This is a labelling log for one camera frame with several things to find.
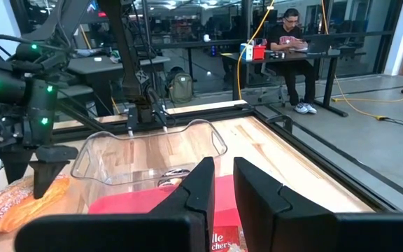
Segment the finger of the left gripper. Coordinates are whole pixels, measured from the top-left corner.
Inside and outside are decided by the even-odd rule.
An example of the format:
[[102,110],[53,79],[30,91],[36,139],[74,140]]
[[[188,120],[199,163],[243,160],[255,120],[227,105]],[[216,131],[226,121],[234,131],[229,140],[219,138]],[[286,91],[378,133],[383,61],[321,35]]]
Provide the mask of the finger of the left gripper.
[[0,150],[8,184],[24,176],[32,155],[32,150]]
[[44,196],[63,168],[75,160],[78,149],[71,146],[40,146],[36,149],[37,161],[29,166],[34,170],[34,198]]

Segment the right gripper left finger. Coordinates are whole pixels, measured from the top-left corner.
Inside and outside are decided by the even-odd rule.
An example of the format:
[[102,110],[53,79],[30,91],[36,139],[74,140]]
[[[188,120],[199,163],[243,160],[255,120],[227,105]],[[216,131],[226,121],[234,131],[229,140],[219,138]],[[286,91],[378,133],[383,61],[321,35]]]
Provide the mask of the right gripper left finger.
[[205,157],[148,213],[51,215],[16,234],[22,252],[209,251],[215,212],[215,163]]

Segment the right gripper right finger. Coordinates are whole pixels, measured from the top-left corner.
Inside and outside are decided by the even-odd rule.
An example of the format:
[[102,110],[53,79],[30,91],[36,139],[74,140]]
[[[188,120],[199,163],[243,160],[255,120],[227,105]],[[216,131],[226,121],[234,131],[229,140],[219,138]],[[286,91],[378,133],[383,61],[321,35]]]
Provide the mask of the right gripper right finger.
[[331,212],[242,157],[234,193],[249,251],[403,251],[403,213]]

